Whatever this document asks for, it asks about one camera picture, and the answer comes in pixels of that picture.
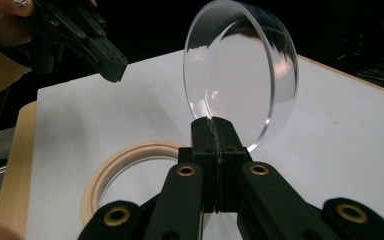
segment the brass screw hole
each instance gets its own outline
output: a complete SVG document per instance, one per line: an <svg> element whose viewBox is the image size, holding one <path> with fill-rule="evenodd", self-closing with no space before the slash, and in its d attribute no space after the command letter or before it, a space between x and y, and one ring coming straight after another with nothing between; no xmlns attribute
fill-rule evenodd
<svg viewBox="0 0 384 240"><path fill-rule="evenodd" d="M263 175L266 175L269 173L269 169L263 165L260 165L260 164L255 164L255 165L252 165L249 170L254 173L255 175L260 175L260 176L263 176Z"/></svg>
<svg viewBox="0 0 384 240"><path fill-rule="evenodd" d="M351 204L340 204L336 210L341 217L351 222L365 223L368 220L367 214L361 208Z"/></svg>
<svg viewBox="0 0 384 240"><path fill-rule="evenodd" d="M189 177L195 174L195 168L191 166L183 166L177 169L177 174L184 177Z"/></svg>
<svg viewBox="0 0 384 240"><path fill-rule="evenodd" d="M59 22L56 20L51 20L51 25L57 27L59 25Z"/></svg>
<svg viewBox="0 0 384 240"><path fill-rule="evenodd" d="M119 226L130 218L130 210L124 206L114 207L104 216L104 223L109 227Z"/></svg>
<svg viewBox="0 0 384 240"><path fill-rule="evenodd" d="M79 36L79 37L81 37L81 38L85 38L85 37L87 37L87 36L86 36L86 33L84 33L84 32L79 32L79 33L77 33L77 36Z"/></svg>

